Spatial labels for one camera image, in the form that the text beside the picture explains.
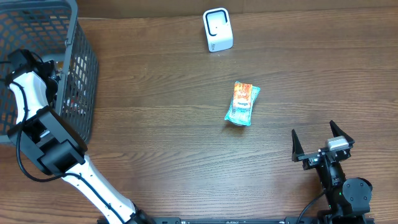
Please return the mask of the orange tissue pack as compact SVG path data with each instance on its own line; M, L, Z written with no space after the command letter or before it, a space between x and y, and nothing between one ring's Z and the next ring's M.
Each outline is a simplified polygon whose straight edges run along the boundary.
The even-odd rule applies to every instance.
M249 109L251 107L252 84L236 82L233 91L233 108Z

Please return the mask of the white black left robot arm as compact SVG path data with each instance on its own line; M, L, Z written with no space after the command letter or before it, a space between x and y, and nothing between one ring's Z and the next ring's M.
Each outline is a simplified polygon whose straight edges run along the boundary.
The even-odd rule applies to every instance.
M68 182L100 210L105 223L153 223L103 177L86 154L84 140L52 109L58 90L54 61L45 62L27 49L7 57L14 71L3 82L17 104L16 125L7 136L16 145L22 173L35 182Z

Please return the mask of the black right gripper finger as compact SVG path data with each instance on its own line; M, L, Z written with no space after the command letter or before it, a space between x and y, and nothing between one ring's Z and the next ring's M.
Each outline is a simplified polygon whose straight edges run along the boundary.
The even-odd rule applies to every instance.
M302 157L305 155L302 145L299 141L297 133L295 130L292 130L292 161L298 162L302 160Z
M334 136L335 138L336 138L336 137L343 136L343 137L347 140L347 142L348 142L349 144L352 144L352 143L353 143L353 138L351 138L351 137L350 137L349 135L347 135L342 129L340 129L339 126L338 126L333 120L330 121L330 128L331 128L331 131L332 131L333 136Z

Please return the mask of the teal snack bag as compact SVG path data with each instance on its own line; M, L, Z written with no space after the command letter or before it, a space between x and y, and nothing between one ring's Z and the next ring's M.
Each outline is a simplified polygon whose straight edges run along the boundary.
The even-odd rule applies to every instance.
M250 126L251 125L251 116L252 116L252 109L254 106L254 102L256 101L260 88L257 86L252 86L252 93L251 93L251 107L249 109L241 109L241 108L233 108L232 100L226 113L224 119L226 121L230 121L237 126Z

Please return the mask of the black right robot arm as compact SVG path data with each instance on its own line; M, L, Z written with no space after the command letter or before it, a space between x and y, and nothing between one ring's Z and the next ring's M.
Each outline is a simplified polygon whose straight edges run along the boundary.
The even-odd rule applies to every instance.
M292 130L292 161L302 162L304 170L316 169L322 192L301 211L296 223L373 223L367 219L373 186L370 181L355 177L346 178L341 161L351 157L350 150L355 140L347 135L334 121L330 121L333 137L325 147L306 154L297 133ZM320 210L315 218L305 217L306 211L321 197L328 202L328 210Z

